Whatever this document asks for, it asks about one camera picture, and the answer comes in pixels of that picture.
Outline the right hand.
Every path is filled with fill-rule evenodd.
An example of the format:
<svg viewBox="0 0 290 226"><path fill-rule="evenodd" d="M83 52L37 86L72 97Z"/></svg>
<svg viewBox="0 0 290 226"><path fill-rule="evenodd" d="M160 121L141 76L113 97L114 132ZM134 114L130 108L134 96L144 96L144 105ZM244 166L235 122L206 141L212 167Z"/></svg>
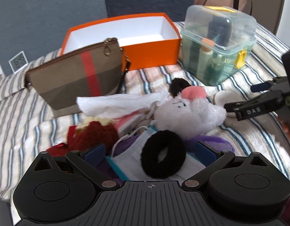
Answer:
<svg viewBox="0 0 290 226"><path fill-rule="evenodd" d="M277 116L277 121L282 125L282 129L284 130L284 132L286 133L288 140L290 141L290 129L289 126L284 123L278 116Z"/></svg>

